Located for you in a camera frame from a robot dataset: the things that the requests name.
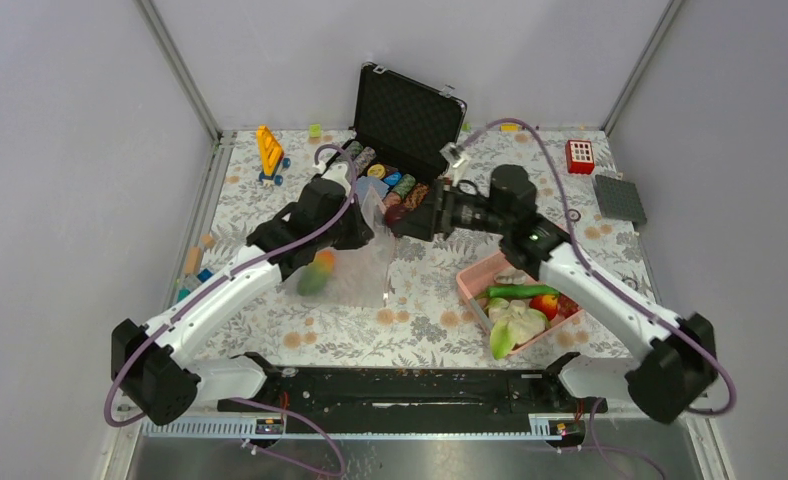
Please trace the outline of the green orange toy mango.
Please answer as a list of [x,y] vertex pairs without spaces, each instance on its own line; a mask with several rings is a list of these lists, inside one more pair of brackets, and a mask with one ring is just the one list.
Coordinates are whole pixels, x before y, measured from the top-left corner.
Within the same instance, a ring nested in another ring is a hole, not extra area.
[[300,296],[321,293],[334,274],[336,257],[332,250],[318,252],[313,261],[301,272],[296,292]]

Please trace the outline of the clear pink zip top bag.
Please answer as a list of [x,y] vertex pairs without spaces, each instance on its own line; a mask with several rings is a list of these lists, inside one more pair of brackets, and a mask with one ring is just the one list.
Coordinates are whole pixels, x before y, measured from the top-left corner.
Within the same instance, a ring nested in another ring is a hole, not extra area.
[[306,265],[292,274],[284,284],[283,292],[290,301],[362,308],[381,307],[384,304],[395,239],[385,224],[381,197],[375,189],[361,187],[358,200],[375,237],[368,245],[355,250],[324,249],[332,250],[336,257],[334,274],[326,288],[313,296],[297,294],[297,282]]

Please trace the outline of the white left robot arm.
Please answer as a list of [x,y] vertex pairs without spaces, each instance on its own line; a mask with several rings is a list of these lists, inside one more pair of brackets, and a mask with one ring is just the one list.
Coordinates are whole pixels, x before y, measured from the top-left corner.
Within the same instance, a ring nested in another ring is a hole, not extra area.
[[319,251],[369,242],[373,233],[354,188],[347,180],[315,176],[297,201],[260,224],[233,259],[188,296],[143,325],[119,323],[111,333],[106,422],[126,424],[112,414],[118,392],[139,408],[138,419],[156,425],[174,422],[198,402],[241,397],[258,411],[274,407],[281,387],[259,362],[240,356],[197,364],[193,358],[242,307],[310,264]]

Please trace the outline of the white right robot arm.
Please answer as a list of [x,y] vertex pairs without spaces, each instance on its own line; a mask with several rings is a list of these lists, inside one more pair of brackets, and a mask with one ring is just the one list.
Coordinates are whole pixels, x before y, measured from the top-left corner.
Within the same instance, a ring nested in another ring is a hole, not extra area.
[[682,318],[630,289],[573,243],[570,234],[539,213],[537,188],[521,166],[501,165],[486,196],[438,179],[414,210],[395,207],[390,226],[397,236],[431,241],[457,229],[497,234],[499,250],[515,268],[557,289],[611,331],[630,352],[617,380],[594,381],[562,373],[543,386],[545,402],[567,412],[583,398],[624,396],[650,419],[670,424],[721,374],[715,330],[703,315]]

